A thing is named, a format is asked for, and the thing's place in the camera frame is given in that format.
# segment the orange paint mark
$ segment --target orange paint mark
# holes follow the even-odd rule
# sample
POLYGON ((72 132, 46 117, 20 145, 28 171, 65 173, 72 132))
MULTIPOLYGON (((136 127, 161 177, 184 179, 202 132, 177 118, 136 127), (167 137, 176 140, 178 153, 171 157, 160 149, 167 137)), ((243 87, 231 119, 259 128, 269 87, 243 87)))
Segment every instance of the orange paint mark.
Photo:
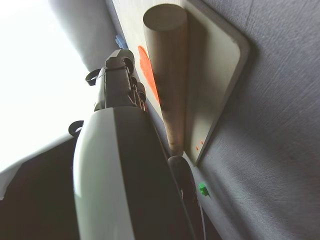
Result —
POLYGON ((138 46, 139 55, 140 55, 140 67, 143 72, 143 75, 146 78, 146 81, 148 82, 148 85, 150 86, 155 99, 159 103, 159 97, 156 87, 156 82, 154 78, 154 73, 152 72, 151 62, 149 60, 149 57, 147 55, 146 50, 142 46, 138 46))

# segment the cutting board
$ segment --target cutting board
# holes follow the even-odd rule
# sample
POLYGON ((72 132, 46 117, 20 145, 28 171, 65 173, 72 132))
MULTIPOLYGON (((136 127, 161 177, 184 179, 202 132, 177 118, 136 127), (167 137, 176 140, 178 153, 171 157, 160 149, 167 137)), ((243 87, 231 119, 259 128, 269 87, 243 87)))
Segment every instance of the cutting board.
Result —
POLYGON ((143 15, 154 5, 171 3, 188 14, 189 73, 184 151, 196 165, 246 63, 246 38, 213 9, 199 0, 113 0, 123 34, 135 57, 135 68, 146 96, 162 118, 152 84, 140 65, 138 47, 148 54, 143 15))

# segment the blue object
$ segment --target blue object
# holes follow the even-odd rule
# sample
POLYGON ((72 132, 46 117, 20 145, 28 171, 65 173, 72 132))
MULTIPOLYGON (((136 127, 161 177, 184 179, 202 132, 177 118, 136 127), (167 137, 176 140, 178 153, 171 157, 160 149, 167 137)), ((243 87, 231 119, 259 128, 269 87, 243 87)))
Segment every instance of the blue object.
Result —
POLYGON ((118 44, 119 48, 128 49, 128 45, 127 45, 126 41, 123 39, 122 36, 116 35, 115 36, 115 42, 118 44))

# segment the wooden cutting board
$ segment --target wooden cutting board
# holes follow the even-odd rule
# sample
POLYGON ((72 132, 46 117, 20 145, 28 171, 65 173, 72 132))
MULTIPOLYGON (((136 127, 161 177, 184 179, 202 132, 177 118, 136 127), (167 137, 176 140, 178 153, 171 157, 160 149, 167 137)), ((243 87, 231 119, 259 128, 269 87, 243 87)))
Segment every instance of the wooden cutting board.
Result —
POLYGON ((138 77, 161 118, 153 85, 141 69, 140 55, 141 48, 148 54, 143 15, 149 8, 163 3, 180 5, 188 12, 189 73, 184 151, 196 165, 246 63, 250 45, 238 30, 200 0, 113 0, 125 40, 135 57, 138 77))

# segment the bright light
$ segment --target bright light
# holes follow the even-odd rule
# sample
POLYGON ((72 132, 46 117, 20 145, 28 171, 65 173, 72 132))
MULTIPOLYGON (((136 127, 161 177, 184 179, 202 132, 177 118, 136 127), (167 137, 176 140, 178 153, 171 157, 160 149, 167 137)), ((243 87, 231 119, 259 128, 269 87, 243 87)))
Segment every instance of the bright light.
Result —
POLYGON ((93 110, 88 70, 47 1, 0 6, 0 172, 93 110))

